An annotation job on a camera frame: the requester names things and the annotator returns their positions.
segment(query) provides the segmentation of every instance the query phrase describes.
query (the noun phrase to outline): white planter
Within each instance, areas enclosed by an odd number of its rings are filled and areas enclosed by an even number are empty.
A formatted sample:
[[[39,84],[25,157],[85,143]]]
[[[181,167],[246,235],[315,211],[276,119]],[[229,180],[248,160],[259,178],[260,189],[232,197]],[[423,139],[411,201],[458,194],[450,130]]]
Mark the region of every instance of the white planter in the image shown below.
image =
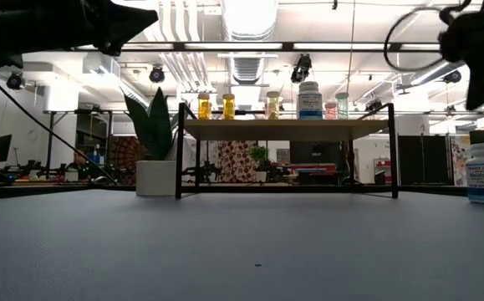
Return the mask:
[[[175,195],[176,161],[138,161],[136,165],[136,195]]]
[[[267,172],[265,171],[257,171],[257,182],[266,182]]]

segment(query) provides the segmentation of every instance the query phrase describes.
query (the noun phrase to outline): white ceiling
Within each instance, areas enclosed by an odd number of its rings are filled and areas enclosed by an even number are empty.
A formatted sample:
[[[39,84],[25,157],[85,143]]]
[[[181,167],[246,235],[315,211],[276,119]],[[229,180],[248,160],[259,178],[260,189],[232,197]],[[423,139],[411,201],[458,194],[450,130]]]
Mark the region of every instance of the white ceiling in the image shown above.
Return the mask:
[[[408,13],[412,8],[419,5],[446,6],[456,5],[457,0],[359,0],[353,5],[353,0],[339,0],[337,10],[332,9],[333,1],[303,1],[303,0],[279,0],[278,20],[273,34],[275,41],[340,41],[348,42],[351,40],[351,30],[354,23],[354,42],[380,42],[385,39],[392,24],[403,14]],[[125,5],[134,6],[136,3],[149,5],[150,1],[124,2]],[[201,38],[206,41],[222,40],[222,21],[220,15],[205,12],[218,11],[219,1],[197,1],[199,7],[198,20]],[[479,9],[481,0],[472,1],[470,10]],[[240,12],[247,15],[247,21],[251,22],[251,11]],[[172,12],[174,25],[175,12]],[[438,19],[437,13],[422,13],[410,24],[398,28],[393,41],[407,42],[435,42],[437,34],[444,30],[442,22]],[[133,41],[147,41],[144,34],[140,34]],[[53,54],[52,56],[39,56],[40,54],[30,54],[25,56],[25,60],[50,61],[69,74],[74,74],[75,70],[69,69],[65,63],[67,55],[77,54]],[[277,59],[269,59],[263,75],[263,83],[269,84],[269,88],[262,89],[261,96],[269,90],[281,91],[285,100],[295,99],[298,86],[291,84],[290,75],[292,66],[297,61],[299,54],[280,53]],[[345,92],[347,85],[344,85],[349,72],[350,77],[349,94],[351,100],[359,99],[365,92],[375,87],[382,80],[387,79],[394,73],[383,60],[382,54],[311,54],[313,60],[313,75],[310,80],[319,83],[320,91],[324,98],[332,98],[337,92]],[[438,58],[437,54],[400,54],[399,61],[401,66],[414,67],[424,65]],[[351,70],[349,70],[349,60],[351,59]],[[209,77],[219,94],[226,93],[229,84],[229,76],[226,69],[226,60],[219,59],[217,54],[205,53],[206,67]],[[143,95],[151,96],[158,87],[167,94],[176,94],[177,82],[168,69],[166,80],[158,85],[152,84],[149,79],[149,72],[152,64],[161,64],[159,54],[156,53],[123,53],[117,61],[120,62],[121,74],[125,80],[131,83]],[[122,101],[119,91],[113,86],[106,86],[95,83],[83,76],[79,76],[84,85],[91,89],[84,92],[81,100],[103,104],[105,102]],[[424,86],[430,91],[431,102],[436,108],[440,105],[455,102],[462,99],[466,94],[467,79],[457,85],[451,84],[428,84]]]

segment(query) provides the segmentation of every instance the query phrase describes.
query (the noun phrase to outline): poster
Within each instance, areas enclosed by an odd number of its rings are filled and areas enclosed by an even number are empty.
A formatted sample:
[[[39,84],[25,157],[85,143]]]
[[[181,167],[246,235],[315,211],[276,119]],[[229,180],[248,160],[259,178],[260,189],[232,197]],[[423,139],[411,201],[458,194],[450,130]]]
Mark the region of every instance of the poster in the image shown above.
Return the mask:
[[[453,181],[455,186],[466,187],[466,161],[470,155],[470,136],[455,135],[451,137],[451,163],[453,164]]]

